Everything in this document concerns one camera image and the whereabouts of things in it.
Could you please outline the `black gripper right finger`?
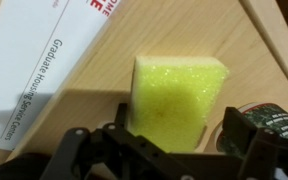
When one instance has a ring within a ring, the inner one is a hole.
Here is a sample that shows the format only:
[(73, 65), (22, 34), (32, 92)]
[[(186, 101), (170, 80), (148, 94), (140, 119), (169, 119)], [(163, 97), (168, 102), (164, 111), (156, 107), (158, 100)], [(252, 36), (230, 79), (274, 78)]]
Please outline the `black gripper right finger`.
[(234, 107), (225, 109), (222, 128), (244, 155), (238, 180), (276, 180), (277, 169), (288, 177), (288, 139), (272, 128), (256, 127)]

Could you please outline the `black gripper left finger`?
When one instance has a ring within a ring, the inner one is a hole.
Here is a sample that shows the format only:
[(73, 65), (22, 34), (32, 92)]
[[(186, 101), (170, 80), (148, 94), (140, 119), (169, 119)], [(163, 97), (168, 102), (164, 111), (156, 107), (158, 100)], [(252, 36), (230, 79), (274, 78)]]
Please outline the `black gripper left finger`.
[(115, 119), (93, 132), (68, 130), (40, 180), (88, 180), (96, 164), (104, 164), (118, 180), (197, 180), (186, 165), (128, 132), (127, 110), (119, 104)]

